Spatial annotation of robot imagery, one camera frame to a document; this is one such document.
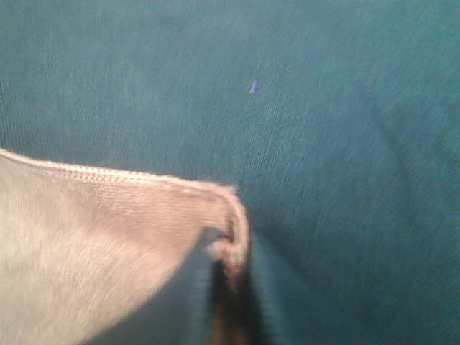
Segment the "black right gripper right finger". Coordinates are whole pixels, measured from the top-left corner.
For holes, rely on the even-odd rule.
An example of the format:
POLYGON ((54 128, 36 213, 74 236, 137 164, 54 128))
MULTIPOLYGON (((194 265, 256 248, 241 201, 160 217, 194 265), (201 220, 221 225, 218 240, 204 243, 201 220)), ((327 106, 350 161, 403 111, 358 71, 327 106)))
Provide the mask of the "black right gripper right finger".
POLYGON ((250 273, 264 334, 271 344, 322 344, 321 305, 300 275, 270 245, 252 239, 250 273))

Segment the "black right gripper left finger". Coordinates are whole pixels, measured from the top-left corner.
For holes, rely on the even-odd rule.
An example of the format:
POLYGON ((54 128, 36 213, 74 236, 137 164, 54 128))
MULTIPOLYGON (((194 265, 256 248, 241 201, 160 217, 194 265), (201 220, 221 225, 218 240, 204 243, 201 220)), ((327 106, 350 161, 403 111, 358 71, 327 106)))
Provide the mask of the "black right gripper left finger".
POLYGON ((204 229, 177 272, 135 312, 88 344, 210 344, 216 263, 206 247, 221 235, 204 229))

